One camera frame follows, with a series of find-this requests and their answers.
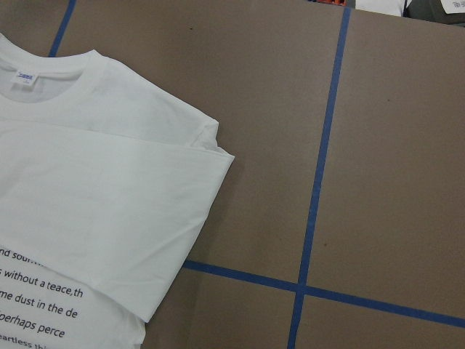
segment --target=white sticker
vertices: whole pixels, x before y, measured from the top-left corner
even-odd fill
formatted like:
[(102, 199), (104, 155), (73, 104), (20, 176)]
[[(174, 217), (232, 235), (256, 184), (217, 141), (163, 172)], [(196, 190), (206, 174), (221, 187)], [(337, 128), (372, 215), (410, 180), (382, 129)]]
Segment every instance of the white sticker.
[(448, 15), (451, 13), (465, 13), (464, 0), (441, 0), (441, 3)]
[(11, 82), (32, 86), (36, 82), (37, 76), (37, 73), (31, 73), (30, 71), (17, 71)]

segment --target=blue line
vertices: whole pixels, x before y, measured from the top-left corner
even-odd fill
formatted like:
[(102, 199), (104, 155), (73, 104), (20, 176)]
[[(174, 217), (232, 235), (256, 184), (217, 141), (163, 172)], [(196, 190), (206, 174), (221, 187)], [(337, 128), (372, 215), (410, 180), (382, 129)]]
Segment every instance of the blue line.
[(432, 313), (425, 310), (403, 307), (401, 305), (386, 302), (379, 302), (378, 300), (369, 300), (362, 297), (351, 296), (325, 289), (318, 289), (311, 286), (307, 286), (305, 293), (313, 297), (324, 298), (325, 300), (333, 300), (336, 302), (358, 305), (364, 308), (380, 310), (386, 313), (409, 316), (411, 318), (418, 318), (421, 320), (437, 322), (439, 324), (465, 328), (465, 319), (456, 318), (454, 316)]
[(68, 23), (71, 19), (71, 15), (73, 14), (74, 7), (76, 5), (76, 0), (70, 0), (68, 2), (68, 8), (66, 9), (65, 15), (61, 21), (61, 25), (58, 28), (57, 35), (55, 36), (55, 40), (53, 41), (52, 48), (50, 49), (49, 57), (56, 57), (58, 48), (60, 47), (61, 41), (63, 39), (63, 35), (65, 35), (66, 27), (68, 27)]
[(291, 327), (289, 329), (288, 349), (296, 346), (297, 331), (299, 330), (300, 319), (302, 317), (302, 306), (304, 303), (305, 287), (310, 268), (310, 256), (312, 254), (313, 235), (315, 233), (315, 224), (317, 221), (318, 204), (320, 203), (321, 185), (323, 183), (323, 173), (325, 171), (326, 156), (328, 154), (329, 137), (331, 125), (333, 122), (334, 108), (336, 105), (337, 89), (339, 85), (339, 76), (341, 73), (342, 56), (347, 37), (347, 29), (350, 20), (350, 9), (344, 8), (342, 15), (341, 29), (339, 31), (339, 40), (337, 43), (336, 56), (334, 58), (333, 75), (329, 87), (328, 104), (326, 105), (325, 121), (323, 122), (323, 132), (320, 141), (320, 150), (318, 152), (317, 167), (315, 170), (315, 179), (313, 180), (312, 198), (310, 199), (310, 209), (307, 221), (307, 231), (305, 232), (304, 248), (300, 262), (299, 282), (294, 300), (294, 310), (292, 314)]
[(239, 270), (217, 267), (215, 265), (194, 262), (192, 260), (186, 260), (183, 267), (191, 270), (203, 271), (208, 274), (224, 276), (226, 278), (234, 278), (235, 280), (247, 281), (253, 284), (274, 287), (276, 289), (284, 289), (286, 291), (295, 292), (297, 288), (297, 285), (292, 282), (250, 274)]

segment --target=neckline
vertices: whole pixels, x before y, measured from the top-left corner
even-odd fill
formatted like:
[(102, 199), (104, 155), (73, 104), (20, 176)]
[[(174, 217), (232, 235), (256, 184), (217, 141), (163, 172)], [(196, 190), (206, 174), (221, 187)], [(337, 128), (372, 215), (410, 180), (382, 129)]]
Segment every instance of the neckline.
[(7, 117), (28, 118), (56, 113), (58, 110), (77, 103), (102, 77), (107, 58), (96, 50), (67, 57), (40, 57), (21, 49), (0, 33), (0, 59), (16, 69), (30, 70), (43, 74), (69, 74), (81, 72), (76, 81), (59, 95), (40, 102), (27, 103), (11, 100), (0, 94), (0, 105)]

